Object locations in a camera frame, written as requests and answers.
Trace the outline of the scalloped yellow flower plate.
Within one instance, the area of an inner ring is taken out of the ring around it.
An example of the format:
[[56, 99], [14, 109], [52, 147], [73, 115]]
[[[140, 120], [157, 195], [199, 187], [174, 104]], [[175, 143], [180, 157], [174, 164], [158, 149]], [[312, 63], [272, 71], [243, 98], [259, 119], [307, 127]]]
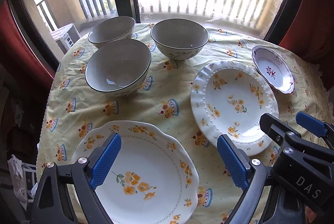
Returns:
[[96, 188], [113, 223], [186, 223], [197, 205], [199, 176], [180, 142], [150, 123], [110, 121], [91, 130], [71, 159], [88, 157], [110, 134], [121, 149]]

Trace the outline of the beaded rim yellow flower plate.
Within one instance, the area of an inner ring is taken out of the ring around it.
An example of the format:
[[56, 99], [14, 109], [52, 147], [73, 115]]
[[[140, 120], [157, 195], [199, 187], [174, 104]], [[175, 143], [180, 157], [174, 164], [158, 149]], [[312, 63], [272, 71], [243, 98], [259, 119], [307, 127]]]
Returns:
[[263, 152], [271, 143], [260, 129], [260, 117], [279, 115], [274, 94], [252, 67], [240, 62], [214, 61], [194, 79], [191, 108], [196, 124], [214, 146], [227, 135], [248, 156]]

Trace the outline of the floral ceramic bowl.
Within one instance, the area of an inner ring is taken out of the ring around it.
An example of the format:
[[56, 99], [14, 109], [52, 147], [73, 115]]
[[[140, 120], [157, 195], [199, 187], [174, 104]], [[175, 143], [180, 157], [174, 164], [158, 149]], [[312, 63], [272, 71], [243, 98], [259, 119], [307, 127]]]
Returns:
[[202, 25], [183, 18], [156, 23], [151, 37], [164, 56], [176, 61], [193, 58], [209, 41], [209, 33]]
[[144, 82], [151, 51], [139, 40], [122, 39], [98, 49], [85, 68], [85, 80], [95, 91], [112, 97], [129, 95]]

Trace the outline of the red curtain right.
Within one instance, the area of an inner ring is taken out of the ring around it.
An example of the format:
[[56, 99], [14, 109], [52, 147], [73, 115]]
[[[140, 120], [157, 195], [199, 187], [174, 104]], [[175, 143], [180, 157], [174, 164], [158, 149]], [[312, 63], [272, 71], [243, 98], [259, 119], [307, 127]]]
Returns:
[[325, 89], [333, 88], [333, 0], [302, 0], [280, 47], [319, 65]]

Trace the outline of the red curtain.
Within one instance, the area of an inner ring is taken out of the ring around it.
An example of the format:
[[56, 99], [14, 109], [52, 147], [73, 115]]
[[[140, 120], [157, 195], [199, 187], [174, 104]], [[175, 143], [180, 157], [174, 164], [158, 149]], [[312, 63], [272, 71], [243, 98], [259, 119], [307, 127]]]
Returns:
[[6, 1], [1, 5], [1, 64], [26, 87], [52, 86], [53, 76], [28, 47]]
[[302, 0], [280, 47], [319, 65], [325, 89], [333, 88], [333, 0]]

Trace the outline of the yellow patterned tablecloth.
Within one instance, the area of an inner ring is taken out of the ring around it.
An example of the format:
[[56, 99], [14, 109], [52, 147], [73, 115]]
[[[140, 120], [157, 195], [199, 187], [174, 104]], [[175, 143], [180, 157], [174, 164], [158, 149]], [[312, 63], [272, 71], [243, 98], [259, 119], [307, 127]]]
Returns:
[[191, 223], [224, 223], [241, 195], [217, 152], [194, 120], [190, 92], [194, 78], [208, 63], [234, 60], [252, 65], [251, 50], [262, 40], [217, 28], [208, 29], [209, 42], [195, 57], [173, 61], [151, 38], [152, 24], [138, 24], [134, 38], [146, 43], [152, 62], [144, 83], [126, 97], [97, 92], [85, 81], [85, 66], [95, 52], [86, 36], [62, 58], [46, 106], [37, 156], [42, 174], [50, 161], [70, 162], [90, 130], [109, 121], [133, 120], [156, 125], [174, 136], [188, 152], [199, 174], [199, 203]]

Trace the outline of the red curtain left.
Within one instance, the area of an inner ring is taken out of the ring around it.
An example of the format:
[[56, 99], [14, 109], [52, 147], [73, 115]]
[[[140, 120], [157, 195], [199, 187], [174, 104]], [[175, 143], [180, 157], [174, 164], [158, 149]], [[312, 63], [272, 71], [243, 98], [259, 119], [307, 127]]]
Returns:
[[53, 76], [28, 47], [6, 1], [1, 5], [1, 64], [26, 87], [52, 86]]

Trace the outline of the white outdoor unit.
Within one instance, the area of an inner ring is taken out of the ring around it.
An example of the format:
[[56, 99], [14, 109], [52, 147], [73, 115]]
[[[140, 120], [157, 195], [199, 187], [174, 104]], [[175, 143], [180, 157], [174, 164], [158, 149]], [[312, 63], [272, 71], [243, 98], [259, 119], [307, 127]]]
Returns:
[[74, 24], [68, 24], [52, 31], [51, 36], [64, 54], [80, 39]]

